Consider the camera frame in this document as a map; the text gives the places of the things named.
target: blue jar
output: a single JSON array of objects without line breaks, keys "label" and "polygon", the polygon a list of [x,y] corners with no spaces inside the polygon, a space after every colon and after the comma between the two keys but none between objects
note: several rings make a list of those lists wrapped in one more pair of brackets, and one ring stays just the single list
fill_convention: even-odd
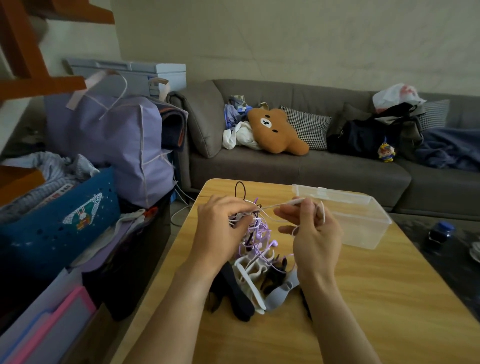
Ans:
[{"label": "blue jar", "polygon": [[434,243],[443,244],[455,231],[455,226],[446,221],[439,221],[428,232],[428,240]]}]

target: clear plastic box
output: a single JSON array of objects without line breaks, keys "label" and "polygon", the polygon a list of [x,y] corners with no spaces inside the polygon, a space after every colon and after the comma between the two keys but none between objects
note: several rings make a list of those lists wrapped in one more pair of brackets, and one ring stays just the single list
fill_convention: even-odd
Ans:
[{"label": "clear plastic box", "polygon": [[375,249],[392,223],[377,200],[366,194],[299,184],[292,185],[292,192],[295,196],[323,201],[342,226],[344,244]]}]

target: forearm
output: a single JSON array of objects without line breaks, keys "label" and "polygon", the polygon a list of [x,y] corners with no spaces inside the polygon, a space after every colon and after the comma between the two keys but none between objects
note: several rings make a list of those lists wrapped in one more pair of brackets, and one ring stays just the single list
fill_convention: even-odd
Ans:
[{"label": "forearm", "polygon": [[124,364],[191,363],[212,280],[201,269],[181,266]]},{"label": "forearm", "polygon": [[300,282],[325,364],[379,364],[380,359],[342,298],[335,281]]}]

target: bear face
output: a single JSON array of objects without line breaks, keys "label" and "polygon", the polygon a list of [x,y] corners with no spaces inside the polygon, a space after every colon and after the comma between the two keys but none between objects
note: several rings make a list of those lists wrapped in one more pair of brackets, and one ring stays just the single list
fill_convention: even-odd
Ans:
[{"label": "bear face", "polygon": [[275,154],[287,151],[298,156],[308,153],[308,144],[298,138],[284,111],[252,109],[247,116],[253,138],[266,151]]}]

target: gray pillow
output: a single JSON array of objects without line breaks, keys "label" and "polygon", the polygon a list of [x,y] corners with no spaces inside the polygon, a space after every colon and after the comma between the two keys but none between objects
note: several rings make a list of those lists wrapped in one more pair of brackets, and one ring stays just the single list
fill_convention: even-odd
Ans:
[{"label": "gray pillow", "polygon": [[309,114],[285,106],[280,109],[287,114],[288,123],[293,126],[300,140],[308,144],[312,150],[326,150],[328,126],[332,121],[329,116]]},{"label": "gray pillow", "polygon": [[432,101],[423,104],[425,113],[418,116],[420,132],[430,128],[443,128],[446,125],[450,100]]},{"label": "gray pillow", "polygon": [[354,108],[349,103],[343,104],[343,110],[339,112],[332,120],[327,136],[340,134],[346,122],[352,120],[367,120],[372,114],[366,111]]}]

